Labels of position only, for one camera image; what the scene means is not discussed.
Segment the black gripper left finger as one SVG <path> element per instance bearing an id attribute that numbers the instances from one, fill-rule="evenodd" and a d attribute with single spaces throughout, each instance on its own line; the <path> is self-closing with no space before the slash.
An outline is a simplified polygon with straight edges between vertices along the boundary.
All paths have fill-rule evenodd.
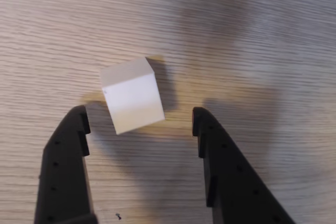
<path id="1" fill-rule="evenodd" d="M 35 223 L 97 223 L 85 157 L 90 154 L 86 107 L 72 108 L 59 123 L 42 156 Z"/>

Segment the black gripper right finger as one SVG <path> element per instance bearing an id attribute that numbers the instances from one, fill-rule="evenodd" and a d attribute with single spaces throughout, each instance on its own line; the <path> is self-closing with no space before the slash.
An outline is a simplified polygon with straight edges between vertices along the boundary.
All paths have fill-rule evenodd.
<path id="1" fill-rule="evenodd" d="M 193 108 L 192 133 L 203 159 L 213 223 L 294 222 L 210 111 Z"/>

